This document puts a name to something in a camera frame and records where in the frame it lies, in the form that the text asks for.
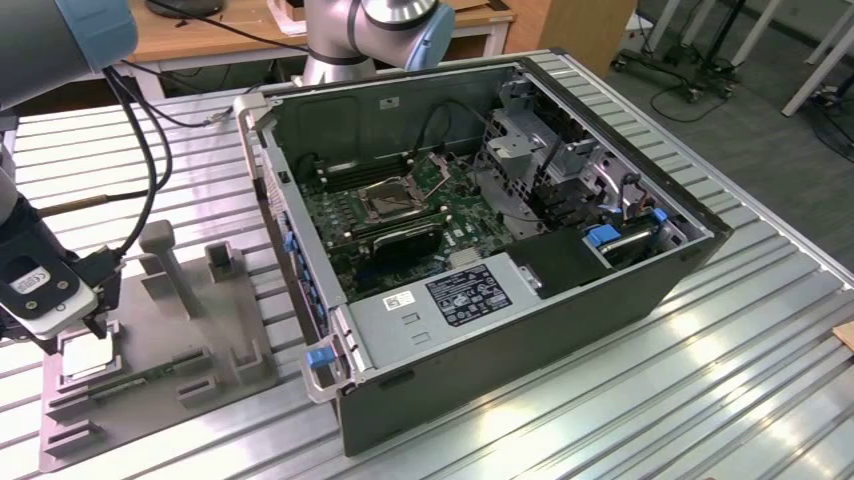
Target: black cable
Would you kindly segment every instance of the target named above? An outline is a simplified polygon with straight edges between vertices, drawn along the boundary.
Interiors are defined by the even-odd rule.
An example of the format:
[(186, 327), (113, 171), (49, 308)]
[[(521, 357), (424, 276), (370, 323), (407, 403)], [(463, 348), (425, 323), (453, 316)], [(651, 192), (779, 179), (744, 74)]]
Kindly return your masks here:
[(677, 38), (679, 42), (681, 42), (681, 34), (687, 30), (688, 25), (691, 24), (691, 21), (693, 20), (693, 14), (696, 13), (696, 9), (699, 8), (701, 3), (703, 3), (703, 0), (696, 0), (696, 3), (691, 7), (691, 11), (688, 12), (688, 16), (684, 19), (684, 23), (681, 24), (681, 27), (679, 28), (679, 33), (676, 33), (676, 38)]
[(222, 89), (222, 86), (225, 85), (225, 80), (228, 80), (229, 73), (230, 73), (230, 63), (225, 66), (225, 73), (222, 73), (222, 79), (218, 81), (218, 85), (213, 89), (214, 91)]
[[(805, 118), (807, 123), (809, 124), (809, 128), (812, 129), (812, 134), (819, 142), (827, 147), (827, 149), (834, 152), (842, 159), (854, 163), (854, 157), (851, 157), (851, 153), (854, 153), (854, 145), (851, 144), (851, 135), (842, 129), (842, 126), (832, 120), (832, 117), (827, 114), (826, 109), (820, 104), (807, 103), (805, 108), (803, 109), (803, 116)], [(834, 129), (842, 133), (844, 136), (844, 140), (835, 137), (831, 133), (828, 133), (823, 126), (819, 125), (819, 120), (824, 119), (830, 121)]]
[(130, 62), (129, 60), (121, 60), (121, 63), (124, 63), (128, 67), (137, 69), (141, 72), (145, 72), (150, 75), (153, 75), (154, 77), (174, 83), (176, 85), (180, 85), (181, 87), (185, 87), (188, 89), (190, 89), (193, 92), (197, 93), (208, 93), (205, 90), (202, 90), (201, 88), (196, 87), (193, 84), (184, 82), (182, 80), (174, 78), (173, 76), (170, 76), (168, 73), (165, 72), (154, 72), (152, 69), (142, 67), (141, 65), (137, 65), (136, 63)]
[(104, 69), (104, 77), (106, 78), (106, 83), (109, 84), (109, 87), (116, 94), (116, 98), (118, 99), (118, 103), (121, 104), (121, 109), (124, 110), (124, 114), (128, 117), (128, 122), (130, 123), (130, 127), (133, 128), (133, 134), (136, 135), (136, 140), (138, 141), (138, 146), (142, 151), (142, 157), (145, 158), (145, 167), (148, 170), (148, 191), (145, 194), (145, 203), (142, 204), (142, 210), (138, 214), (138, 218), (136, 219), (136, 225), (133, 226), (133, 230), (130, 230), (130, 234), (124, 239), (124, 242), (121, 243), (118, 248), (114, 250), (114, 256), (117, 259), (120, 259), (124, 258), (128, 250), (130, 250), (130, 247), (133, 246), (133, 243), (136, 243), (136, 240), (142, 233), (145, 223), (148, 222), (150, 210), (154, 205), (154, 194), (157, 193), (157, 169), (154, 165), (154, 158), (150, 154), (150, 147), (148, 146), (148, 140), (145, 139), (145, 134), (142, 133), (142, 128), (138, 124), (138, 119), (136, 118), (136, 114), (133, 113), (133, 109), (130, 108), (128, 95), (116, 80), (117, 75), (118, 74), (112, 67), (106, 67)]
[(555, 143), (551, 146), (551, 150), (548, 150), (545, 161), (536, 169), (536, 175), (533, 176), (533, 185), (531, 189), (539, 187), (539, 185), (543, 183), (543, 180), (545, 179), (545, 173), (548, 172), (548, 167), (551, 166), (551, 163), (555, 161), (555, 157), (557, 156), (557, 151), (560, 150), (561, 146), (563, 146), (563, 142), (560, 141), (560, 138), (555, 138)]
[(192, 73), (172, 72), (172, 75), (177, 75), (182, 78), (192, 78), (198, 75), (198, 72), (201, 72), (201, 67), (196, 68)]
[[(417, 153), (420, 152), (421, 148), (424, 148), (424, 137), (427, 136), (427, 128), (429, 127), (429, 122), (432, 121), (432, 117), (436, 115), (436, 112), (439, 111), (439, 109), (443, 108), (443, 107), (447, 108), (448, 105), (456, 105), (463, 110), (465, 110), (468, 113), (471, 113), (471, 115), (485, 126), (485, 128), (488, 130), (491, 130), (491, 132), (493, 134), (497, 134), (497, 132), (495, 131), (495, 127), (492, 126), (489, 121), (483, 117), (483, 115), (480, 115), (480, 112), (477, 112), (477, 110), (475, 110), (475, 108), (471, 105), (468, 105), (465, 102), (461, 102), (461, 101), (456, 100), (455, 98), (444, 98), (444, 99), (439, 100), (436, 103), (433, 103), (429, 106), (429, 109), (427, 110), (427, 116), (424, 117), (424, 123), (421, 124), (421, 128), (420, 128), (420, 131), (417, 133), (417, 138), (415, 139), (415, 145), (412, 146), (412, 150), (409, 152), (409, 155), (412, 157), (415, 157), (417, 155)], [(452, 118), (451, 109), (449, 108), (447, 108), (447, 113), (448, 113), (448, 125), (449, 125), (449, 123), (451, 123), (449, 121), (451, 121), (451, 118)], [(448, 132), (449, 132), (449, 126), (445, 128), (444, 136), (447, 136)]]
[[(242, 94), (245, 95), (246, 93), (250, 93), (252, 90), (257, 89), (260, 86), (264, 85), (264, 82), (258, 82), (254, 85), (252, 85), (244, 92)], [(220, 113), (210, 115), (210, 117), (205, 120), (202, 120), (198, 123), (186, 123), (182, 122), (180, 120), (177, 120), (174, 117), (170, 117), (169, 115), (166, 115), (157, 107), (154, 107), (144, 98), (141, 97), (134, 97), (136, 102), (140, 105), (144, 105), (145, 107), (148, 107), (158, 116), (160, 118), (162, 118), (165, 121), (168, 121), (169, 123), (177, 125), (178, 127), (184, 127), (184, 128), (204, 128), (209, 125), (213, 125), (216, 122), (218, 122), (220, 120), (222, 120), (224, 118), (226, 118), (230, 113), (234, 110), (233, 106), (229, 106), (225, 110), (222, 110)]]
[(261, 42), (265, 43), (268, 45), (274, 45), (276, 47), (281, 47), (281, 48), (286, 48), (290, 50), (296, 50), (298, 52), (302, 52), (305, 54), (308, 54), (308, 49), (305, 47), (300, 47), (297, 45), (288, 45), (286, 43), (281, 43), (281, 42), (276, 42), (274, 40), (269, 40), (268, 38), (261, 38), (256, 35), (252, 35), (248, 32), (244, 32), (242, 30), (237, 30), (233, 27), (229, 27), (228, 25), (225, 25), (224, 23), (217, 22), (216, 20), (210, 20), (209, 18), (205, 18), (200, 15), (193, 15), (192, 13), (185, 12), (184, 10), (181, 10), (180, 8), (174, 8), (172, 5), (168, 5), (165, 3), (162, 3), (160, 0), (148, 0), (148, 3), (158, 6), (160, 8), (164, 8), (165, 10), (169, 10), (174, 13), (180, 13), (181, 15), (184, 15), (188, 18), (192, 18), (194, 20), (198, 20), (200, 22), (206, 23), (208, 25), (213, 25), (214, 27), (221, 28), (222, 30), (228, 30), (230, 33), (234, 33), (250, 40), (254, 40), (256, 42)]
[(822, 109), (822, 115), (824, 116), (824, 118), (827, 119), (827, 121), (830, 122), (832, 127), (836, 129), (836, 131), (844, 136), (844, 138), (847, 139), (848, 143), (854, 144), (854, 137), (851, 137), (851, 135), (848, 135), (848, 132), (844, 131), (844, 128), (842, 128), (842, 125), (839, 125), (836, 123), (834, 118), (827, 114), (827, 111), (823, 110), (823, 109)]
[(645, 55), (649, 58), (655, 58), (655, 52), (649, 48), (649, 39), (645, 36), (645, 30), (643, 29), (643, 19), (640, 18), (640, 15), (636, 15), (636, 17), (637, 17), (637, 28), (640, 29), (640, 36), (643, 37), (643, 46), (640, 47), (640, 54)]
[[(148, 102), (144, 101), (144, 99), (141, 98), (141, 95), (137, 95), (136, 92), (126, 86), (126, 84), (124, 83), (124, 79), (121, 78), (121, 76), (114, 70), (112, 72), (108, 72), (106, 74), (112, 77), (113, 82), (116, 83), (116, 85), (118, 85), (121, 90), (124, 90), (125, 94), (133, 99), (133, 101), (136, 101), (136, 103), (138, 103), (140, 108), (142, 109), (142, 112), (145, 112), (145, 115), (148, 116), (148, 120), (154, 126), (154, 130), (157, 131), (157, 136), (160, 137), (160, 143), (162, 144), (162, 153), (165, 157), (165, 170), (162, 172), (162, 177), (160, 177), (160, 181), (157, 182), (157, 186), (154, 189), (158, 192), (162, 189), (162, 187), (165, 187), (165, 184), (169, 182), (169, 179), (172, 178), (172, 169), (174, 166), (174, 159), (172, 157), (172, 147), (169, 146), (169, 140), (165, 136), (165, 132), (162, 131), (162, 126), (157, 121), (157, 117), (152, 113), (153, 107), (148, 104)], [(106, 198), (109, 202), (118, 202), (122, 200), (141, 198), (146, 194), (148, 194), (146, 190), (140, 190), (137, 192), (122, 193), (118, 195), (106, 195)]]
[(673, 85), (672, 87), (668, 87), (665, 89), (663, 89), (660, 92), (657, 92), (655, 95), (652, 95), (652, 97), (649, 98), (649, 108), (652, 108), (652, 110), (655, 111), (655, 113), (657, 113), (661, 117), (664, 117), (667, 120), (672, 120), (673, 122), (679, 122), (679, 123), (695, 123), (699, 122), (703, 118), (705, 118), (711, 112), (713, 112), (715, 110), (717, 110), (724, 104), (725, 102), (729, 100), (728, 98), (724, 98), (720, 103), (717, 103), (713, 107), (711, 107), (708, 110), (705, 110), (701, 114), (699, 114), (696, 117), (693, 118), (676, 118), (671, 115), (667, 115), (664, 112), (661, 112), (661, 110), (657, 108), (657, 105), (655, 105), (655, 100), (657, 100), (657, 98), (668, 93), (672, 92), (673, 90), (679, 89), (684, 87), (683, 84), (679, 85)]

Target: wooden desk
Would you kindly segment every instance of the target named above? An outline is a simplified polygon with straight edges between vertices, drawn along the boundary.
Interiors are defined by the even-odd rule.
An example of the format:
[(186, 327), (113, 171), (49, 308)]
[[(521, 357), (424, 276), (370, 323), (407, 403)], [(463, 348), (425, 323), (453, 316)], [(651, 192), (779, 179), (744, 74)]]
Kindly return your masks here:
[[(298, 51), (270, 47), (249, 40), (221, 28), (198, 21), (189, 21), (177, 27), (178, 21), (154, 15), (145, 7), (144, 0), (130, 0), (130, 8), (138, 28), (138, 45), (130, 56), (133, 62), (154, 71), (225, 65), (232, 63), (270, 60), (302, 55)], [(266, 8), (266, 0), (229, 0), (228, 8), (218, 17), (224, 24), (289, 45), (304, 45), (305, 35), (286, 36)], [(463, 10), (456, 14), (453, 37), (485, 36), (483, 56), (499, 55), (504, 50), (512, 11), (495, 11), (489, 7)], [(162, 87), (154, 75), (124, 70), (136, 77), (148, 100), (164, 98)]]

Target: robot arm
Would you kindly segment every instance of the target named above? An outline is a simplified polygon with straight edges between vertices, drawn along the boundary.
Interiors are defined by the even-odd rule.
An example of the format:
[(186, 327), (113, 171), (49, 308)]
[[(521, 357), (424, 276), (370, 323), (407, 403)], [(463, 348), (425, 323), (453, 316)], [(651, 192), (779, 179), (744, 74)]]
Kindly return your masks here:
[(302, 84), (376, 73), (372, 58), (405, 70), (435, 67), (451, 43), (453, 9), (439, 0), (308, 0)]
[[(0, 110), (100, 72), (136, 49), (126, 1), (4, 0), (0, 32), (14, 39), (0, 46)], [(80, 259), (62, 248), (0, 169), (0, 335), (12, 330), (6, 336), (29, 337), (50, 351), (72, 323), (100, 333), (93, 319), (117, 303), (120, 263), (106, 249)]]
[[(453, 31), (453, 10), (439, 0), (305, 4), (304, 83), (372, 75), (370, 57), (407, 70), (439, 64)], [(137, 41), (124, 0), (0, 0), (0, 32), (16, 39), (0, 44), (0, 110), (109, 67)], [(65, 250), (0, 169), (0, 336), (5, 327), (6, 336), (33, 339), (48, 352), (80, 321), (102, 336), (94, 319), (118, 302), (120, 257), (106, 248), (82, 259)]]

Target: motherboard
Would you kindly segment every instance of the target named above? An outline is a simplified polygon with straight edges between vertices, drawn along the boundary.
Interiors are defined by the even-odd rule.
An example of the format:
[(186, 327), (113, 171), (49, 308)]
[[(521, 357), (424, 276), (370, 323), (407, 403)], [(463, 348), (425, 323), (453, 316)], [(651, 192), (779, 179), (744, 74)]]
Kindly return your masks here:
[(473, 181), (471, 157), (429, 153), (409, 173), (302, 198), (349, 301), (488, 257), (512, 243)]

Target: white label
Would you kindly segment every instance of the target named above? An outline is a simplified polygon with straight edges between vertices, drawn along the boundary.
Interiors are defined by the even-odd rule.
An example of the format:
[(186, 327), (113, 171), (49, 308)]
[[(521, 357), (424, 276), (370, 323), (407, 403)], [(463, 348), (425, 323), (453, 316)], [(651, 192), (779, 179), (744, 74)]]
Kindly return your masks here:
[(12, 288), (21, 295), (26, 295), (41, 285), (48, 283), (48, 281), (50, 281), (50, 273), (44, 269), (44, 267), (38, 267), (12, 282)]
[(400, 97), (382, 98), (378, 101), (378, 109), (389, 110), (400, 106)]
[(385, 310), (391, 312), (392, 310), (415, 303), (415, 297), (412, 296), (412, 292), (407, 290), (391, 297), (382, 298), (382, 303), (385, 304)]

